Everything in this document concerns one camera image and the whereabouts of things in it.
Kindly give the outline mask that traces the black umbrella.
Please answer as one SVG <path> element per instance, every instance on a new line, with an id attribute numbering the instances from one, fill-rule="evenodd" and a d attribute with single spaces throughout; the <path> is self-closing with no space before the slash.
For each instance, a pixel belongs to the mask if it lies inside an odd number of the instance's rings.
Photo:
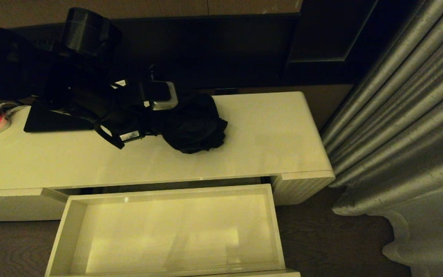
<path id="1" fill-rule="evenodd" d="M 224 144 L 228 122 L 222 119 L 214 98 L 199 93 L 170 110 L 149 114 L 149 128 L 173 149 L 185 154 L 216 149 Z"/>

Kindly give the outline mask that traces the cream white ribbed drawer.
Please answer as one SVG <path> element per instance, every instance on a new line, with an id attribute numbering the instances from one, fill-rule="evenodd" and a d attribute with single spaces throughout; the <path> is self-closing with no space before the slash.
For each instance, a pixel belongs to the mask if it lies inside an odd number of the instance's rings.
<path id="1" fill-rule="evenodd" d="M 269 184 L 70 196 L 45 277 L 301 277 Z"/>

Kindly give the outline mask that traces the black television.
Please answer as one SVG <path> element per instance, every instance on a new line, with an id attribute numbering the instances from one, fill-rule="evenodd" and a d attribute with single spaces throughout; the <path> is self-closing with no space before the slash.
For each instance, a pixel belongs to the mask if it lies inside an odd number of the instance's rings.
<path id="1" fill-rule="evenodd" d="M 153 72 L 184 90 L 276 85 L 297 21 L 295 14 L 114 19 L 122 39 L 109 80 Z"/>

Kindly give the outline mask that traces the dark framed wall panel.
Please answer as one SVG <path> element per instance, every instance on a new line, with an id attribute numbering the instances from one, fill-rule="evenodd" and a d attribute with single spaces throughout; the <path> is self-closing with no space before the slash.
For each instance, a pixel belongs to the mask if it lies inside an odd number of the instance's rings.
<path id="1" fill-rule="evenodd" d="M 304 0 L 281 83 L 356 83 L 383 54 L 417 3 Z"/>

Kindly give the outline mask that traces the white tv cabinet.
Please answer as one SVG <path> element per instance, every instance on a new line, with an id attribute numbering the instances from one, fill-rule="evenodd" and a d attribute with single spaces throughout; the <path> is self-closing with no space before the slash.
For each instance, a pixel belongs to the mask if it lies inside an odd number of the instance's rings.
<path id="1" fill-rule="evenodd" d="M 276 177 L 279 204 L 299 204 L 307 179 L 316 190 L 333 170 L 302 92 L 214 96 L 228 121 L 224 144 L 183 154 L 161 136 L 118 149 L 93 131 L 26 133 L 30 108 L 0 133 L 0 222 L 59 220 L 63 189 Z"/>

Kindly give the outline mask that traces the grey pleated curtain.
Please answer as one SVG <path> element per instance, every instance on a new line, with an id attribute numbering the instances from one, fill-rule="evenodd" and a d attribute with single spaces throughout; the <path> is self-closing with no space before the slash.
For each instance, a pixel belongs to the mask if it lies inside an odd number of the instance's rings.
<path id="1" fill-rule="evenodd" d="M 322 134 L 341 216 L 382 216 L 412 277 L 443 277 L 443 0 L 418 0 Z"/>

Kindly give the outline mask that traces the black wifi router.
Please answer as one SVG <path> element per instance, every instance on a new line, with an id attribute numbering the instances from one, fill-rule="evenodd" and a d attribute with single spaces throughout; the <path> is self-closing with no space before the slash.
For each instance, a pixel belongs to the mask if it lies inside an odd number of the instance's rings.
<path id="1" fill-rule="evenodd" d="M 93 124 L 82 118 L 53 112 L 33 101 L 23 131 L 26 133 L 52 133 L 91 131 Z"/>

